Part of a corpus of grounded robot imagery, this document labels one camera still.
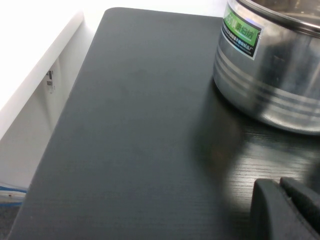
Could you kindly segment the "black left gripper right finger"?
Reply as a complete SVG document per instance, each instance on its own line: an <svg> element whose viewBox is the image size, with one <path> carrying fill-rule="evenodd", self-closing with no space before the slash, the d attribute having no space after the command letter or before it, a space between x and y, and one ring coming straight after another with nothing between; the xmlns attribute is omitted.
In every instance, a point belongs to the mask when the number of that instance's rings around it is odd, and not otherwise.
<svg viewBox="0 0 320 240"><path fill-rule="evenodd" d="M279 182L298 212L316 231L320 231L320 195L291 177L282 177Z"/></svg>

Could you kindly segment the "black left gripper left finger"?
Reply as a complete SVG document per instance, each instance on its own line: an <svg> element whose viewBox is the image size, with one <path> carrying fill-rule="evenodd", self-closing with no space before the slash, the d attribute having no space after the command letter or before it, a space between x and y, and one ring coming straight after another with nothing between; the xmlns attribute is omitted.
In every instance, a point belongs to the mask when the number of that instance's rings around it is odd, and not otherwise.
<svg viewBox="0 0 320 240"><path fill-rule="evenodd" d="M254 240L318 240L315 231L299 213L291 198L272 179L254 182L251 201L251 230Z"/></svg>

